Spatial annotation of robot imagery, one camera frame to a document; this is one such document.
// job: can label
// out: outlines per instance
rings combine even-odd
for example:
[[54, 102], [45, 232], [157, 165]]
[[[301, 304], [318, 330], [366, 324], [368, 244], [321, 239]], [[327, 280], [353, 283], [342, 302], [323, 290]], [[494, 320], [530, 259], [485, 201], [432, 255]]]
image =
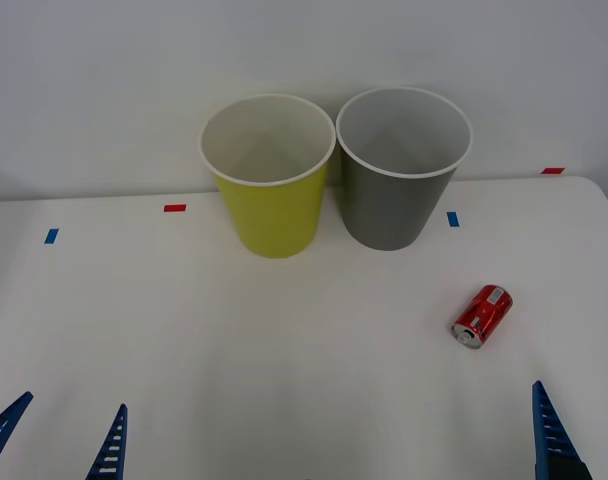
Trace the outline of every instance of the can label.
[[506, 290], [486, 285], [451, 326], [451, 333], [459, 343], [480, 348], [512, 305], [513, 299]]

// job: paper cup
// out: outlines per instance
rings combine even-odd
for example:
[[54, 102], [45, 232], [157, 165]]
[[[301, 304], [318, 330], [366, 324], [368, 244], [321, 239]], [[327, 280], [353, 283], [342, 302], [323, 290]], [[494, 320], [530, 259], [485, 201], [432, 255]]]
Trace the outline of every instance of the paper cup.
[[473, 128], [454, 103], [411, 87], [353, 97], [337, 117], [342, 146], [342, 219], [360, 243], [398, 250], [420, 234]]
[[313, 240], [335, 138], [320, 107], [290, 95], [244, 98], [207, 122], [202, 159], [249, 250], [284, 258]]

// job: yellow paper cup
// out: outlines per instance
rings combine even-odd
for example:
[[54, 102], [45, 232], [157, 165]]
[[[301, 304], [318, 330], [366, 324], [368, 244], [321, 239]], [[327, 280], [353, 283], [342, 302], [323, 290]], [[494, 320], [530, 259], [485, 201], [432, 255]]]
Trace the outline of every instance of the yellow paper cup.
[[240, 239], [285, 258], [313, 240], [335, 126], [320, 107], [282, 94], [255, 95], [218, 111], [200, 134]]

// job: tape marker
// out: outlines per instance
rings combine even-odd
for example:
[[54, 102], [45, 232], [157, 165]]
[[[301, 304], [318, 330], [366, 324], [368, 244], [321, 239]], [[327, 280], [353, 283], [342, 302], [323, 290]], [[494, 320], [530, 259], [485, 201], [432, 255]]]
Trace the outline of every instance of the tape marker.
[[46, 234], [46, 240], [44, 240], [44, 243], [47, 245], [55, 243], [55, 239], [57, 238], [57, 232], [59, 231], [59, 228], [51, 228]]
[[448, 217], [448, 224], [451, 227], [459, 227], [460, 226], [460, 222], [457, 219], [457, 213], [455, 213], [455, 212], [446, 212], [446, 216]]
[[164, 205], [165, 212], [184, 212], [186, 211], [186, 204], [177, 204], [177, 205]]
[[565, 170], [564, 167], [548, 167], [542, 170], [542, 175], [559, 175]]

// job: red tape marker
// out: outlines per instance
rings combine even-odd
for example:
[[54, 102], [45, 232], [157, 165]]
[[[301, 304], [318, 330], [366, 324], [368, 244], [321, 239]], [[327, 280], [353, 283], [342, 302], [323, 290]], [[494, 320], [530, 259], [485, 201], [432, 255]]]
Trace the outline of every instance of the red tape marker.
[[164, 205], [165, 212], [185, 212], [186, 204], [177, 204], [177, 205]]
[[559, 175], [564, 171], [564, 167], [548, 167], [542, 170], [542, 175]]

